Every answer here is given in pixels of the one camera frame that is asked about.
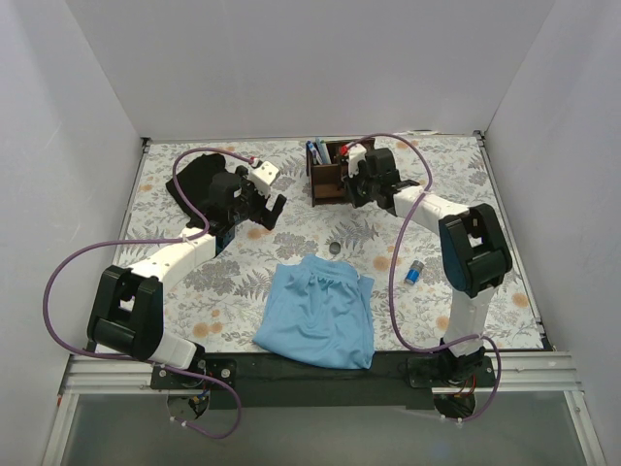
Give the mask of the brown wooden desk organizer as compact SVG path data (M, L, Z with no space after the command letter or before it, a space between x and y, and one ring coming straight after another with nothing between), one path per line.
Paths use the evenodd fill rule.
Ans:
M310 166L305 143L306 173L310 178L311 205L316 207L329 204L350 204L358 208L369 203L369 200L365 200L361 194L355 192L353 182L349 181L341 164L340 147L350 143L350 140L323 142L327 145L333 161L330 165Z

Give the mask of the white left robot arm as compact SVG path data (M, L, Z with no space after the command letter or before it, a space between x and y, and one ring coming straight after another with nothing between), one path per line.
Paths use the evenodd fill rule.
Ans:
M237 225L251 220L272 230L286 197L279 195L267 208L279 169L263 161L247 170L239 166L212 177L202 212L210 223L207 232L193 219L177 243L127 268L110 266L101 277L87 325L90 341L131 356L173 367L173 376L187 388L199 386L207 375L198 358L201 346L165 328L164 298L194 269L221 254L235 238Z

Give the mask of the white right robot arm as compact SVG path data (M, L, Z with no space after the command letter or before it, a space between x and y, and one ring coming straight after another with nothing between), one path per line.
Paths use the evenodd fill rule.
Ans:
M353 207L375 203L404 222L436 234L442 268L452 288L448 324L438 346L426 349L434 381L461 385L482 366L483 333L492 298L512 268L495 210L445 200L397 169L387 148L349 143L340 149L343 185Z

